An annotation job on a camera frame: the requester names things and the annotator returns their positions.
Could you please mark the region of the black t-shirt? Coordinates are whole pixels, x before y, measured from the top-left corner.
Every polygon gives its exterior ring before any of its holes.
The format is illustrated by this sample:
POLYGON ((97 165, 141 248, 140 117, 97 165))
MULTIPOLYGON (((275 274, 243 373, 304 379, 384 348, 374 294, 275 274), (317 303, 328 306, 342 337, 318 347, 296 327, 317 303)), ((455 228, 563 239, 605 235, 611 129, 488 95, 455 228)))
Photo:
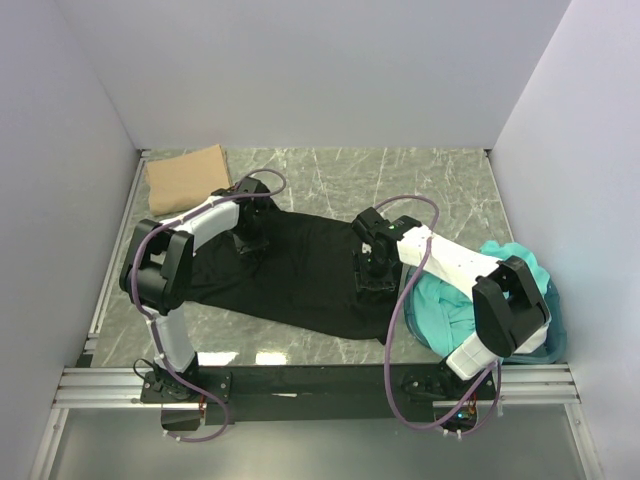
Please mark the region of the black t-shirt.
POLYGON ((399 289, 358 288, 362 242, 348 223, 277 205, 261 220, 268 242, 262 251, 240 254, 231 233, 198 249, 188 301, 330 336, 386 341, 399 289))

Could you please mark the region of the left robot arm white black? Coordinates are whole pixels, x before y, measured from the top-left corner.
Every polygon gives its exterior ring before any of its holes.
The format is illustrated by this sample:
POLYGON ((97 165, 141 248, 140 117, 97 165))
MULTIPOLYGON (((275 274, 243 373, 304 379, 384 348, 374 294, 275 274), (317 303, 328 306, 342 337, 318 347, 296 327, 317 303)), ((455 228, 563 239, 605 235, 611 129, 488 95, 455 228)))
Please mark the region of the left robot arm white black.
POLYGON ((164 370, 164 389, 176 401, 200 388, 189 370, 196 351, 186 328, 183 303, 194 258, 205 243, 228 232, 243 242, 257 235, 259 215, 275 207, 264 195, 212 195, 196 207, 160 222, 139 222, 131 237, 119 285, 143 316, 154 343, 154 362, 164 370))

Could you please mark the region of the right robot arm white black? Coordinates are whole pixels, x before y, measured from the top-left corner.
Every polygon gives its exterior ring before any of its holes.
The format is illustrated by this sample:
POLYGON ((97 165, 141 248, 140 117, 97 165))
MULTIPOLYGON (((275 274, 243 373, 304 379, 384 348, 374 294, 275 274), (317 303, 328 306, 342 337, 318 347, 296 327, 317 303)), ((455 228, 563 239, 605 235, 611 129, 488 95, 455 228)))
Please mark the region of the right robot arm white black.
POLYGON ((472 251, 408 219, 374 226, 354 222, 353 229, 370 247, 363 273, 388 273, 396 263, 413 269, 391 316, 387 348, 393 342, 399 311, 419 279, 431 275, 470 303, 473 330, 443 355, 444 370, 438 378, 447 397, 464 397, 479 372, 514 354, 530 353, 546 339, 551 318, 546 290, 539 287, 524 258, 500 259, 472 251))

